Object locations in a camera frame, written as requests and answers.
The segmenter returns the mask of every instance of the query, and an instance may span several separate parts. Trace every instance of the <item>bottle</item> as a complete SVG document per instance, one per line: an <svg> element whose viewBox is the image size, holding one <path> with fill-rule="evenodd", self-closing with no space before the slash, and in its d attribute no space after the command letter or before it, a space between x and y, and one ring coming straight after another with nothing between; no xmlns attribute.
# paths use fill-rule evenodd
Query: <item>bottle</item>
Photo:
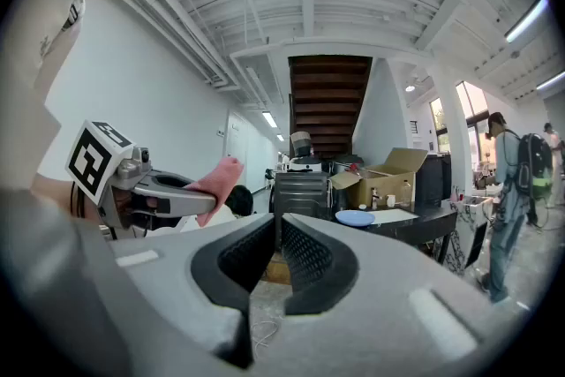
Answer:
<svg viewBox="0 0 565 377"><path fill-rule="evenodd" d="M412 186L408 184L408 179L404 179L401 190L400 205L402 207L410 207L411 203L412 203Z"/></svg>
<svg viewBox="0 0 565 377"><path fill-rule="evenodd" d="M371 190L371 209L373 211L377 210L377 201L379 200L379 194L377 193L377 189Z"/></svg>

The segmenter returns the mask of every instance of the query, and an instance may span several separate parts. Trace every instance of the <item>finger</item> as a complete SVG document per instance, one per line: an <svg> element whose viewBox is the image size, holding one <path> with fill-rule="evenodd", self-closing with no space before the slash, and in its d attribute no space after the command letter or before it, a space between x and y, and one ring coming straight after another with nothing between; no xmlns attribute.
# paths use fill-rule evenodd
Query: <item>finger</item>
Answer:
<svg viewBox="0 0 565 377"><path fill-rule="evenodd" d="M147 198L147 206L156 209L158 204L157 198Z"/></svg>

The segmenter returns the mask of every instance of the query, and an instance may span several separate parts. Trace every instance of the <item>door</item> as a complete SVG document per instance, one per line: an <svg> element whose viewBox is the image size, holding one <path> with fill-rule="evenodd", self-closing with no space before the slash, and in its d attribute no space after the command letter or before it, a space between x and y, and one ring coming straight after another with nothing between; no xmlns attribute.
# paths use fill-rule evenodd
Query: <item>door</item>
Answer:
<svg viewBox="0 0 565 377"><path fill-rule="evenodd" d="M235 157L243 165L247 163L247 123L242 117L233 112L230 112L228 119L226 156ZM243 171L237 183L245 185L245 171Z"/></svg>

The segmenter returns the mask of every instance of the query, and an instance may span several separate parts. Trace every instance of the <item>cardboard box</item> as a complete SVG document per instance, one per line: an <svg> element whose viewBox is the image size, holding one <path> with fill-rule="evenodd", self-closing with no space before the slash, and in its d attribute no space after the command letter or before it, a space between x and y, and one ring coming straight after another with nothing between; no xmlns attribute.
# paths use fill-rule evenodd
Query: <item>cardboard box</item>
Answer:
<svg viewBox="0 0 565 377"><path fill-rule="evenodd" d="M371 206L373 188L382 197L379 206L387 204L386 196L395 195L396 202L402 199L402 186L404 180L411 185L411 201L414 201L414 186L416 185L416 172L424 163L427 151L424 149L409 149L395 147L390 152L387 160L382 165L372 165L361 170L362 177L344 171L330 179L337 190L347 190L347 199L351 208L357 209L360 204Z"/></svg>

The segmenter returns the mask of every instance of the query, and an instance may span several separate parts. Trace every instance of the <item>ceiling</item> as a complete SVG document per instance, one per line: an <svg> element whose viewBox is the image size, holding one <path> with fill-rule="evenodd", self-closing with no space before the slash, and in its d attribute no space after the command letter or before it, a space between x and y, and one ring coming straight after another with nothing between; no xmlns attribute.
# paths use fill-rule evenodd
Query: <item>ceiling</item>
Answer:
<svg viewBox="0 0 565 377"><path fill-rule="evenodd" d="M483 89L508 102L536 95L539 82L565 67L561 37L548 9L518 39L506 42L505 34L536 0L176 1L177 8L170 0L154 3L184 26L187 14L192 21L189 38L198 46L183 40L170 22L163 28L183 41L180 46L208 83L223 85L220 91L257 115L271 111L279 126L274 136L279 132L288 136L290 130L288 56L292 53L288 49L294 49L294 55L308 55L331 48L328 53L366 57L386 57L379 52L392 49L390 55L402 63L397 77L404 85L416 86L406 94L409 105L434 96L429 77L434 62L470 75ZM143 6L152 17L158 16L154 3ZM325 48L328 42L332 45ZM372 54L362 48L377 50ZM219 71L210 71L214 67L210 59L222 60ZM224 77L226 72L233 77ZM222 77L229 79L227 86Z"/></svg>

